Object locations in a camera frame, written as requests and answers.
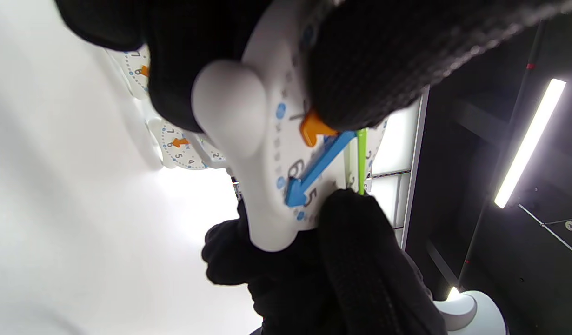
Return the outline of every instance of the white plastic clock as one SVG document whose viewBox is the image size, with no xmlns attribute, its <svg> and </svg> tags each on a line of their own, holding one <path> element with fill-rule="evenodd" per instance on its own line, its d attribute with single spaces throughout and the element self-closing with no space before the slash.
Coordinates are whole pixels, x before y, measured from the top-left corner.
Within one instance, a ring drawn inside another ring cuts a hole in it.
<svg viewBox="0 0 572 335">
<path fill-rule="evenodd" d="M 108 51 L 116 61 L 126 79 L 129 91 L 139 100 L 148 100 L 150 51 L 147 46 L 139 50 L 121 53 Z M 162 163 L 167 168 L 202 170 L 206 168 L 227 168 L 224 155 L 216 149 L 205 135 L 185 131 L 155 117 L 147 121 L 150 132 L 156 138 L 162 151 Z"/>
<path fill-rule="evenodd" d="M 150 50 L 147 46 L 139 50 L 121 53 L 119 51 L 108 51 L 108 54 L 120 66 L 129 91 L 139 100 L 148 99 L 147 80 L 150 76 Z"/>
<path fill-rule="evenodd" d="M 209 64 L 194 84 L 195 118 L 241 182 L 250 237 L 262 250 L 283 250 L 315 227 L 335 189 L 363 185 L 384 133 L 386 121 L 338 134 L 310 108 L 306 55 L 332 6 L 274 0 L 241 62 Z"/>
</svg>

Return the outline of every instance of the black glove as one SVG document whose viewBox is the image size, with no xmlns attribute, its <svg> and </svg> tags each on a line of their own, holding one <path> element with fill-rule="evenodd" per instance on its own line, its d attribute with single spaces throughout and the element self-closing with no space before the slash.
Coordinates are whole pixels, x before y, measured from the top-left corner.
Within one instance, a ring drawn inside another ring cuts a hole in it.
<svg viewBox="0 0 572 335">
<path fill-rule="evenodd" d="M 203 259 L 212 282 L 248 284 L 265 335 L 447 334 L 373 197 L 336 191 L 319 228 L 277 253 L 251 244 L 242 202 L 239 214 L 209 231 Z"/>
<path fill-rule="evenodd" d="M 191 87 L 213 60 L 240 60 L 271 0 L 56 0 L 84 40 L 131 51 L 147 43 L 148 89 L 166 120 L 201 132 Z M 426 85 L 572 0 L 346 0 L 326 18 L 310 59 L 312 101 L 333 129 L 376 125 Z"/>
</svg>

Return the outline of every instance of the dark pole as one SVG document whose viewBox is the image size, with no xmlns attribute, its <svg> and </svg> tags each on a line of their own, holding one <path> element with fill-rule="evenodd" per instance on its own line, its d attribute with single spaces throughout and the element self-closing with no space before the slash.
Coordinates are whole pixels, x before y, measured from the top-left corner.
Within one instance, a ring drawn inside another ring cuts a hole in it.
<svg viewBox="0 0 572 335">
<path fill-rule="evenodd" d="M 460 271 L 460 276 L 458 278 L 458 285 L 461 286 L 463 278 L 466 275 L 467 268 L 472 260 L 472 255 L 474 252 L 474 246 L 477 241 L 478 233 L 482 225 L 482 219 L 490 206 L 492 198 L 492 190 L 497 186 L 499 170 L 503 163 L 505 162 L 507 150 L 509 150 L 509 144 L 511 143 L 512 137 L 515 132 L 516 123 L 518 120 L 519 110 L 522 107 L 522 101 L 524 100 L 524 91 L 530 74 L 532 70 L 536 67 L 536 61 L 539 57 L 540 45 L 542 44 L 543 35 L 545 34 L 546 21 L 541 21 L 539 27 L 536 30 L 536 35 L 534 36 L 534 41 L 530 49 L 530 55 L 528 56 L 528 64 L 526 65 L 526 70 L 524 71 L 524 76 L 522 76 L 522 82 L 519 86 L 518 96 L 515 98 L 515 103 L 513 104 L 513 110 L 511 112 L 511 118 L 509 119 L 509 125 L 505 130 L 505 140 L 500 148 L 499 156 L 497 156 L 497 163 L 494 170 L 492 171 L 492 178 L 489 187 L 486 191 L 484 202 L 482 202 L 482 207 L 480 208 L 480 214 L 478 215 L 478 220 L 476 226 L 474 227 L 474 233 L 472 234 L 472 239 L 470 240 L 470 245 L 468 246 L 468 251 L 466 252 L 466 257 L 464 258 L 464 263 L 462 265 L 462 270 Z"/>
</svg>

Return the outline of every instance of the fluorescent light tube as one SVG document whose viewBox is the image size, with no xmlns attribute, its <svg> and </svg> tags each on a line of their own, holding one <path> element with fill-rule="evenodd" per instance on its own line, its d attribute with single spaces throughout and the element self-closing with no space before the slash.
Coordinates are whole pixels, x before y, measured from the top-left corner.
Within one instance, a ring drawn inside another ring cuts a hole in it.
<svg viewBox="0 0 572 335">
<path fill-rule="evenodd" d="M 518 153 L 516 153 L 511 167 L 509 167 L 509 171 L 507 172 L 507 176 L 505 176 L 505 180 L 503 180 L 503 184 L 501 184 L 501 188 L 495 198 L 495 203 L 500 208 L 504 208 L 505 205 L 507 205 L 507 201 L 509 201 L 513 189 L 515 189 L 526 165 L 528 165 L 528 161 L 530 161 L 530 157 L 532 157 L 532 153 L 545 131 L 548 119 L 550 119 L 561 97 L 561 93 L 563 93 L 565 84 L 565 82 L 558 79 L 553 79 L 548 83 L 545 95 L 539 104 L 539 108 L 536 110 L 536 114 L 532 119 L 532 123 L 530 123 L 526 136 L 524 136 Z"/>
</svg>

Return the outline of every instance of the white backdrop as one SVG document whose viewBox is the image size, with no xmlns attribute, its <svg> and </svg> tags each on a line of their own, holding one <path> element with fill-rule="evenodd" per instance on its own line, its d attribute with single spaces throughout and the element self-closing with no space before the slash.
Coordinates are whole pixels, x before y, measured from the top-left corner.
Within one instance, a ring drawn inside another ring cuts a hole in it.
<svg viewBox="0 0 572 335">
<path fill-rule="evenodd" d="M 205 232 L 235 218 L 223 170 L 160 169 L 105 51 L 51 0 L 0 0 L 0 335 L 247 335 Z"/>
</svg>

